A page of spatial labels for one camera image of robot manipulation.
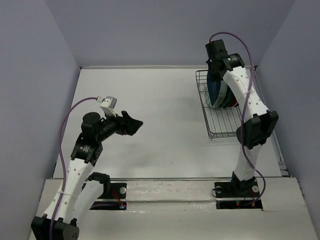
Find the teal scalloped edge plate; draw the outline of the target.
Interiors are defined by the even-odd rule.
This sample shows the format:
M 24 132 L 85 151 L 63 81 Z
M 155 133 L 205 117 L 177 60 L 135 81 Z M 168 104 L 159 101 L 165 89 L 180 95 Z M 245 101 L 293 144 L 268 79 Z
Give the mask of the teal scalloped edge plate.
M 228 108 L 229 105 L 232 103 L 233 101 L 233 92 L 230 88 L 227 89 L 227 92 L 226 92 L 226 95 L 225 95 L 225 98 L 224 100 L 222 101 L 220 107 L 221 108 Z

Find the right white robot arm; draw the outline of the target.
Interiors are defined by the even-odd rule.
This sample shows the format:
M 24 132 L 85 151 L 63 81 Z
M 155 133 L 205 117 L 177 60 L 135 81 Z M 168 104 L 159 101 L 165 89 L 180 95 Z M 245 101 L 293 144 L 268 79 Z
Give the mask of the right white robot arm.
M 247 74 L 239 54 L 228 54 L 223 40 L 210 41 L 205 45 L 209 79 L 223 81 L 230 88 L 241 109 L 241 124 L 236 130 L 241 145 L 237 165 L 231 181 L 215 182 L 214 196 L 222 198 L 245 198 L 254 194 L 258 198 L 259 188 L 255 174 L 256 163 L 262 146 L 271 136 L 279 115 L 271 111 L 257 94 L 252 75 Z

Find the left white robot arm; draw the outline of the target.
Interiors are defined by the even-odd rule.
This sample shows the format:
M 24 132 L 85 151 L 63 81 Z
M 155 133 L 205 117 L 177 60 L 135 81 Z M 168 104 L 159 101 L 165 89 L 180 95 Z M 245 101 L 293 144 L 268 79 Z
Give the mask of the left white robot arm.
M 31 223 L 37 240 L 76 240 L 80 229 L 78 222 L 98 197 L 110 194 L 111 179 L 93 169 L 103 151 L 102 142 L 113 134 L 133 136 L 143 125 L 141 120 L 129 116 L 105 115 L 89 112 L 82 118 L 81 133 L 72 150 L 62 183 L 52 202 Z

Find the light green round plate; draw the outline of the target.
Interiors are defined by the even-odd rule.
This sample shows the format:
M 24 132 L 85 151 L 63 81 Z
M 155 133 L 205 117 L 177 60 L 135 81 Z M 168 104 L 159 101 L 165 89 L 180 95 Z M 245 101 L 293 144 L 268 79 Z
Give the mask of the light green round plate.
M 205 93 L 205 96 L 206 96 L 206 100 L 205 100 L 205 103 L 210 107 L 210 108 L 219 108 L 220 105 L 222 104 L 223 100 L 225 99 L 226 97 L 226 94 L 227 94 L 227 88 L 226 87 L 223 87 L 220 89 L 220 92 L 218 94 L 218 97 L 216 99 L 216 101 L 214 103 L 211 103 L 211 99 L 210 99 L 210 92 L 212 91 L 211 88 L 207 88 L 207 91 Z

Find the red and teal floral plate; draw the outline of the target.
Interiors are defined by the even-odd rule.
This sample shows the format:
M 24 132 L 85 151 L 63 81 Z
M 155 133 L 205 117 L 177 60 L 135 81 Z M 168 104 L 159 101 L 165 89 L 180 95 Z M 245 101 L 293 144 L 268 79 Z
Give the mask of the red and teal floral plate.
M 237 101 L 236 97 L 233 95 L 228 107 L 233 108 L 233 107 L 236 107 L 237 105 L 238 105 L 238 101 Z

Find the navy blue leaf-shaped dish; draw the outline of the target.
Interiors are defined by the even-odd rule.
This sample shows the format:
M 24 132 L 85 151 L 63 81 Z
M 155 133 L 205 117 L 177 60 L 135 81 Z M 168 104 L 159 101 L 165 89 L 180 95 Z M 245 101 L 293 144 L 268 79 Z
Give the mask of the navy blue leaf-shaped dish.
M 211 89 L 211 92 L 209 93 L 210 100 L 211 100 L 211 103 L 214 104 L 218 98 L 220 90 L 222 89 L 222 83 L 221 83 L 221 81 L 213 81 L 212 74 L 208 70 L 206 84 L 207 84 L 207 88 Z

